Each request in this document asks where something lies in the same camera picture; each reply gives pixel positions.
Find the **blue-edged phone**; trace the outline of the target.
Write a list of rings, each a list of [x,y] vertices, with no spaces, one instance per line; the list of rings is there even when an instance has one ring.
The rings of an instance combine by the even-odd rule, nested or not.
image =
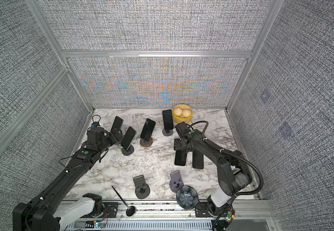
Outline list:
[[[124,120],[122,118],[120,118],[119,116],[116,116],[112,124],[111,131],[114,131],[114,130],[121,131],[123,122]]]

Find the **teal-edged black phone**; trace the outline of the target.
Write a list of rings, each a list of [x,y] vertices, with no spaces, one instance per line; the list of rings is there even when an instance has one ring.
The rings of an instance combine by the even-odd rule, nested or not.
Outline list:
[[[123,149],[128,150],[132,140],[136,136],[136,131],[132,127],[128,127],[125,135],[123,136],[123,139],[121,141],[121,146]]]

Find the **purple-edged black phone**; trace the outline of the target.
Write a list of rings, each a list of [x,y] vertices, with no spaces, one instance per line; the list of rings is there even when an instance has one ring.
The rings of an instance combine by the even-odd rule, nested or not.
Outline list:
[[[173,130],[174,121],[173,121],[172,110],[169,109],[162,111],[162,116],[163,116],[164,130],[165,131]]]

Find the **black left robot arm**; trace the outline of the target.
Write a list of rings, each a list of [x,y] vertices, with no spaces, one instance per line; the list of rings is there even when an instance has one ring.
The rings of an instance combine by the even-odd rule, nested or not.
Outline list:
[[[122,140],[119,129],[107,132],[102,127],[93,127],[87,132],[87,141],[77,150],[64,170],[55,180],[29,203],[19,203],[13,210],[15,231],[63,231],[82,216],[102,217],[102,197],[87,193],[67,209],[58,207],[70,189],[96,162],[105,157],[105,152]]]

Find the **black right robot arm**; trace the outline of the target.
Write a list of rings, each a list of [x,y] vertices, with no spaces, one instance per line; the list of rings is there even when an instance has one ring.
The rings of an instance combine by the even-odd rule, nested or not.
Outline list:
[[[192,129],[184,122],[175,126],[179,138],[174,140],[175,165],[186,165],[189,152],[193,153],[193,168],[204,168],[204,157],[217,167],[218,189],[208,197],[207,209],[213,216],[218,216],[240,195],[257,194],[257,190],[244,191],[252,181],[249,170],[251,164],[244,155],[236,150],[226,150],[208,139],[203,131]]]

